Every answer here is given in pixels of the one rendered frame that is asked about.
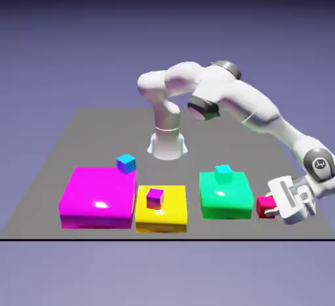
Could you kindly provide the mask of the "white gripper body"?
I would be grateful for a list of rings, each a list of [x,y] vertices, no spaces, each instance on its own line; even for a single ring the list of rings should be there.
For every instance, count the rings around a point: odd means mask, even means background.
[[[279,215],[287,225],[293,225],[308,217],[308,211],[302,200],[289,190],[292,186],[291,176],[281,176],[268,182]]]

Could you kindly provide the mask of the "small red cube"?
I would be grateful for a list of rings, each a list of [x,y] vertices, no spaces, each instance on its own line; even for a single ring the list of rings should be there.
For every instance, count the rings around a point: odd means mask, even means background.
[[[267,216],[265,214],[266,210],[272,210],[274,208],[276,208],[277,205],[273,199],[272,196],[261,196],[261,197],[257,197],[256,200],[256,212],[258,214],[259,218],[262,219],[266,219],[266,218],[270,218],[270,219],[274,219],[273,216]]]

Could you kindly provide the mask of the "small cyan cube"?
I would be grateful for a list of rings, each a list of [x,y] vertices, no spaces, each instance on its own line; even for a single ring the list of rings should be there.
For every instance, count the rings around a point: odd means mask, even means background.
[[[217,165],[214,171],[215,179],[218,183],[231,182],[233,173],[228,164]]]

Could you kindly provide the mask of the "small purple cube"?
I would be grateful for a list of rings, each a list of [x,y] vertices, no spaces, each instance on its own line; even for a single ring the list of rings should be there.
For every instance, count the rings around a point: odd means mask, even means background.
[[[164,202],[164,190],[151,187],[147,193],[147,208],[161,210]]]

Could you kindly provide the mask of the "small blue cube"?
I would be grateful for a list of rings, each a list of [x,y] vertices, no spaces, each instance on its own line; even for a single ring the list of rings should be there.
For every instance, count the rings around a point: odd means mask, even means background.
[[[129,154],[119,156],[116,158],[116,167],[120,172],[129,174],[136,170],[136,158]]]

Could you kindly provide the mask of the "large green box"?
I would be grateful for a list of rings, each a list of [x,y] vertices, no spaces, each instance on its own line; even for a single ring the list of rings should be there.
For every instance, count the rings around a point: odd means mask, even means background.
[[[243,172],[233,172],[225,182],[219,182],[214,172],[200,172],[199,196],[205,220],[251,219],[254,197]]]

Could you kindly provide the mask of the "large yellow box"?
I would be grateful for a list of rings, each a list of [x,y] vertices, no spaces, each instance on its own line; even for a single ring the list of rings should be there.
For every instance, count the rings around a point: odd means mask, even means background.
[[[164,191],[162,208],[147,208],[149,190]],[[188,223],[186,187],[184,185],[139,185],[135,206],[137,233],[186,233]]]

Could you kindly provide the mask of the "large magenta box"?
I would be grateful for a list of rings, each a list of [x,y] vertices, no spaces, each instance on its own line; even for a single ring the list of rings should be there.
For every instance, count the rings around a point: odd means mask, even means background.
[[[136,171],[75,167],[58,204],[62,228],[130,229],[136,189]]]

